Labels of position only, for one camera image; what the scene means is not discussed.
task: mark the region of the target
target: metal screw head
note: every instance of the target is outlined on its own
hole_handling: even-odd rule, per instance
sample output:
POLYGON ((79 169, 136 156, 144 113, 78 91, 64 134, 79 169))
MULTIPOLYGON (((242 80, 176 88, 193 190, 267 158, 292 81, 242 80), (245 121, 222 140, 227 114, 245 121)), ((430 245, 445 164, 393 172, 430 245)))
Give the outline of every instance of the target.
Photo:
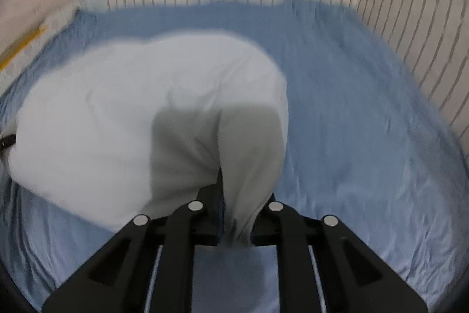
POLYGON ((282 211, 283 210, 283 204, 280 202, 270 202, 269 203, 269 210, 270 211, 282 211))
POLYGON ((134 224, 136 226, 144 226, 148 223, 148 216, 146 215, 137 215, 134 217, 134 224))
POLYGON ((189 207, 189 210, 191 211, 200 211, 203 209, 203 203, 198 200, 193 200, 187 205, 187 207, 189 207))
POLYGON ((324 217, 324 223, 329 227, 335 227, 339 224, 339 220, 334 215, 327 215, 324 217))

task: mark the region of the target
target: white cloth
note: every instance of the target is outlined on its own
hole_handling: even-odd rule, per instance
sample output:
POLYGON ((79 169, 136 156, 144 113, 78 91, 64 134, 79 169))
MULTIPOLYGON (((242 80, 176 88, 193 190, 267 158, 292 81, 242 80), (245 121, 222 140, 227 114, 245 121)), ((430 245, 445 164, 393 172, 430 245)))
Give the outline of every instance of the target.
POLYGON ((286 81, 256 45, 217 32, 113 42, 43 76, 17 115, 12 178, 117 230, 170 214, 214 183, 247 239, 280 174, 286 81))

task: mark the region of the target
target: wrinkled sheet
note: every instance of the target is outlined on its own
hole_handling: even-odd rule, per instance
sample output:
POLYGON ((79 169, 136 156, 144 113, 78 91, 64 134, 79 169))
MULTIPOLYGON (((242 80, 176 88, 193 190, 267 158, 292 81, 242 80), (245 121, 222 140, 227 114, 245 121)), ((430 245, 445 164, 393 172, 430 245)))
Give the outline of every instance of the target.
MULTIPOLYGON (((431 311, 469 263, 468 173, 459 144, 395 54, 352 10, 319 3, 212 4, 79 12, 0 100, 0 123, 31 85, 108 39, 219 28, 248 37, 288 82, 286 158, 276 197, 301 214, 335 214, 427 302, 431 311)), ((0 256, 41 307, 111 235, 1 175, 0 256)), ((278 312, 272 247, 198 248, 194 312, 278 312)))

